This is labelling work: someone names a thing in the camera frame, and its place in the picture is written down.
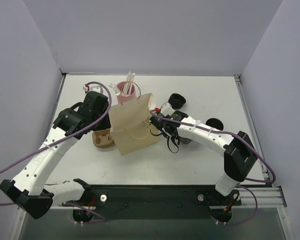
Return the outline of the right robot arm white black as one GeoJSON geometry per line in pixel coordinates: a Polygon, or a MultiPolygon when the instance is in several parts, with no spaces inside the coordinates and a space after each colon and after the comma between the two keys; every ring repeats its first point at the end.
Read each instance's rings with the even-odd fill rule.
{"type": "Polygon", "coordinates": [[[217,204],[229,199],[231,191],[246,180],[258,159],[249,136],[243,131],[232,136],[178,110],[167,116],[159,111],[151,115],[151,124],[171,141],[179,144],[181,139],[191,140],[223,157],[223,174],[211,192],[217,204]]]}

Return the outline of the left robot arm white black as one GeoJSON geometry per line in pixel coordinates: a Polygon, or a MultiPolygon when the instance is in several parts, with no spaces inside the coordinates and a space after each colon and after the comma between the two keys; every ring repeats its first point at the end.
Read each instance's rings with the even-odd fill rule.
{"type": "Polygon", "coordinates": [[[109,99],[101,88],[89,90],[82,102],[62,110],[42,143],[43,151],[36,153],[13,178],[5,179],[0,190],[33,219],[44,216],[52,206],[76,201],[90,203],[91,186],[76,178],[65,183],[46,182],[66,152],[90,131],[111,127],[108,115],[109,99]]]}

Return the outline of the dark translucent coffee cup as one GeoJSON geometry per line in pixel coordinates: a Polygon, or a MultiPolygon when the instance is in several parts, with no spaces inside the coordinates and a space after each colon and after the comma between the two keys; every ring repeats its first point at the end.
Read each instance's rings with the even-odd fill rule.
{"type": "Polygon", "coordinates": [[[185,144],[185,145],[187,145],[187,144],[191,143],[192,140],[189,139],[189,138],[181,137],[180,138],[180,142],[183,143],[183,144],[185,144]]]}

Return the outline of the brown paper bag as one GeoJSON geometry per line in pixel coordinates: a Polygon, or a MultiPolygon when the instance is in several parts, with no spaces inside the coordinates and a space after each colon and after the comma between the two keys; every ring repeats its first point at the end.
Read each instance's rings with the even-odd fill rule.
{"type": "Polygon", "coordinates": [[[109,118],[112,127],[110,136],[120,153],[124,156],[160,141],[158,130],[150,125],[150,110],[155,109],[156,102],[152,93],[136,97],[117,94],[118,104],[110,107],[109,118]]]}

